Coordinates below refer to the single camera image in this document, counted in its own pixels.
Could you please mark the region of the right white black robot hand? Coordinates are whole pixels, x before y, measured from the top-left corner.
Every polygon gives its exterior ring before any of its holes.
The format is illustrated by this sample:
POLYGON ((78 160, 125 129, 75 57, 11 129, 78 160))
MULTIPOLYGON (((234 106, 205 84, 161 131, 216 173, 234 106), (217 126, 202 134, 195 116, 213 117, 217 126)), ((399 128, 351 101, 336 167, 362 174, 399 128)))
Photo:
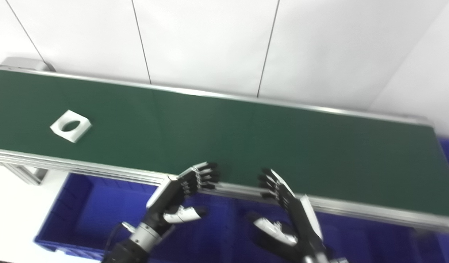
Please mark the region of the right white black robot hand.
POLYGON ((264 199, 273 199, 288 214, 290 223, 272 221, 254 211, 247 213, 251 239, 259 247, 292 263, 328 263, 327 249, 308 196, 298 198, 276 171, 263 168, 258 176, 264 199))

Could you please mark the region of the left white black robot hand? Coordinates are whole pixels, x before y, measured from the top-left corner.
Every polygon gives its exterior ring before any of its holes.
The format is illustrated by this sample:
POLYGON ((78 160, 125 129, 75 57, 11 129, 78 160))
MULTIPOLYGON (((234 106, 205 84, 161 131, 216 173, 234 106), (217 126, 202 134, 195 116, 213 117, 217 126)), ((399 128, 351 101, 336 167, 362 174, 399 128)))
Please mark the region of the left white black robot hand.
POLYGON ((164 219, 164 214, 174 214, 186 198, 195 195, 198 190, 215 189, 220 181, 217 163, 199 163, 184 170, 176 177, 168 177, 147 202, 147 212, 142 223, 163 236, 172 226, 164 219))

